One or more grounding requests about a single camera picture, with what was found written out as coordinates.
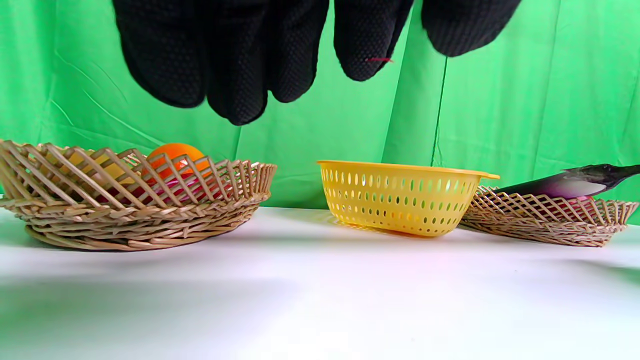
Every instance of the purple eggplant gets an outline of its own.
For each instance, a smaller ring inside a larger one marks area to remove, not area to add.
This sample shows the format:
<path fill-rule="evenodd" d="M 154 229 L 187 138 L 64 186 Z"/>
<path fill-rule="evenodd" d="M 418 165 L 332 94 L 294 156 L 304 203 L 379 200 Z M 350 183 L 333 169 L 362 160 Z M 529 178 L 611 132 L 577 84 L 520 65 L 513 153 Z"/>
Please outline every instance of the purple eggplant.
<path fill-rule="evenodd" d="M 529 181 L 528 183 L 507 186 L 497 192 L 508 195 L 547 195 L 550 198 L 563 197 L 575 199 L 598 195 L 618 186 L 622 181 L 640 174 L 640 165 L 617 167 L 610 164 L 587 165 L 570 168 L 564 172 Z"/>

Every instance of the green screen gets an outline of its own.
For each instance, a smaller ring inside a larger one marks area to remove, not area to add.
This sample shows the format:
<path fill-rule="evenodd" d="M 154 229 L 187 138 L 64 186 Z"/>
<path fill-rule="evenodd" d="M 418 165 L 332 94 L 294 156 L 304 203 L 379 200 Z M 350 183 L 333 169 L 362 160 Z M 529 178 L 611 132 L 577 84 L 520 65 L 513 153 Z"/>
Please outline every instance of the green screen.
<path fill-rule="evenodd" d="M 146 94 L 120 53 L 110 0 L 0 4 L 0 138 L 143 152 L 184 142 L 217 160 L 276 163 L 268 206 L 326 208 L 317 160 L 483 170 L 502 176 L 495 185 L 640 163 L 637 0 L 523 0 L 494 43 L 449 59 L 414 10 L 394 63 L 365 83 L 342 73 L 330 16 L 309 93 L 270 100 L 242 128 Z M 639 201 L 639 184 L 605 197 Z"/>

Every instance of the yellow colander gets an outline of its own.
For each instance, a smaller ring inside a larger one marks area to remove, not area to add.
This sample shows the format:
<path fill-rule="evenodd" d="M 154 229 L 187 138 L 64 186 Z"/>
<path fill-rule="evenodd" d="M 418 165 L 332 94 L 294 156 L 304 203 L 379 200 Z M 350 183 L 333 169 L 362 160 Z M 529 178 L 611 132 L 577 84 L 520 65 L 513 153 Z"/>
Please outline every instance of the yellow colander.
<path fill-rule="evenodd" d="M 318 161 L 327 204 L 340 221 L 421 236 L 458 226 L 486 172 Z"/>

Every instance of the orange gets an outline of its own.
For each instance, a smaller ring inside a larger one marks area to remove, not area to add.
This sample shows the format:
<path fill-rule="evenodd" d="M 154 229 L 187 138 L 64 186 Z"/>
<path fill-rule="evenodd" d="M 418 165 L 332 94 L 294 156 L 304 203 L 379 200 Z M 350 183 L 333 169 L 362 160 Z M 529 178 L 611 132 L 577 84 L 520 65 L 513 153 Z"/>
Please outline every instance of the orange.
<path fill-rule="evenodd" d="M 189 159 L 191 159 L 191 161 L 195 162 L 197 160 L 200 160 L 202 158 L 204 158 L 204 154 L 202 154 L 202 152 L 200 152 L 200 150 L 196 149 L 195 147 L 191 146 L 191 145 L 187 145 L 184 143 L 168 143 L 168 144 L 164 144 L 160 147 L 158 147 L 156 150 L 153 150 L 151 152 L 151 154 L 149 154 L 149 156 L 147 156 L 147 159 L 152 160 L 153 158 L 155 158 L 156 156 L 160 155 L 160 154 L 167 154 L 167 156 L 173 161 L 173 165 L 175 166 L 176 170 L 180 171 L 180 169 L 189 166 L 189 164 L 187 163 L 186 160 L 176 160 L 177 158 L 186 155 Z M 164 156 L 161 157 L 159 160 L 155 160 L 154 162 L 150 163 L 151 167 L 154 169 L 159 169 L 160 167 L 162 167 L 164 164 L 166 163 Z M 207 167 L 209 167 L 209 164 L 207 163 L 207 161 L 204 161 L 200 164 L 198 164 L 197 166 L 198 171 L 203 171 L 204 169 L 206 169 Z M 185 172 L 185 174 L 190 174 L 193 173 L 193 171 L 191 169 L 187 169 Z M 142 170 L 142 176 L 145 176 L 148 174 L 148 171 L 146 169 Z M 162 171 L 160 171 L 159 175 L 161 178 L 166 179 L 169 176 L 171 176 L 173 173 L 171 171 L 170 168 L 166 168 Z"/>

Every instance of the black glove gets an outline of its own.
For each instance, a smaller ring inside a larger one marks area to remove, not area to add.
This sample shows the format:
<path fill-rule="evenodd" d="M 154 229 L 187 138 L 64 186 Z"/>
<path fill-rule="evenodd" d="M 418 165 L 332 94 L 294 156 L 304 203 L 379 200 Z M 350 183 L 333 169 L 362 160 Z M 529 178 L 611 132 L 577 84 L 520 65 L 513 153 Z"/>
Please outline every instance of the black glove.
<path fill-rule="evenodd" d="M 520 0 L 424 0 L 434 47 L 457 56 L 491 42 Z M 344 73 L 375 75 L 390 58 L 413 0 L 335 0 L 333 44 Z M 211 108 L 237 126 L 316 77 L 329 0 L 113 0 L 129 72 L 156 99 Z"/>

